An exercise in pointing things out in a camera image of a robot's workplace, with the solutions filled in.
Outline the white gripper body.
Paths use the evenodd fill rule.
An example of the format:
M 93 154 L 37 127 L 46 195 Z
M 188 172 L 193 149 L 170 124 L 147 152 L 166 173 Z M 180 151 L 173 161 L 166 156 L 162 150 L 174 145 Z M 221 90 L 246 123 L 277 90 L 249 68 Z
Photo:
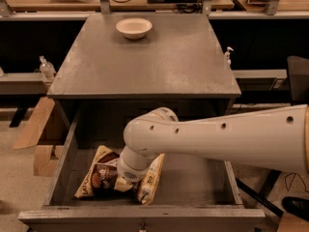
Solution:
M 131 183 L 141 181 L 158 154 L 142 155 L 125 146 L 117 163 L 118 174 Z

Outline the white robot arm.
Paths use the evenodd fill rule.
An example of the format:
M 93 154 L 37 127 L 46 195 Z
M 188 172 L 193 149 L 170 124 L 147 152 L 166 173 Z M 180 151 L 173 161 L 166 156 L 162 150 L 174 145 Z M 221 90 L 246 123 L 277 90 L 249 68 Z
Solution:
M 131 120 L 117 169 L 142 180 L 161 154 L 194 155 L 292 173 L 309 170 L 306 104 L 180 122 L 167 107 Z

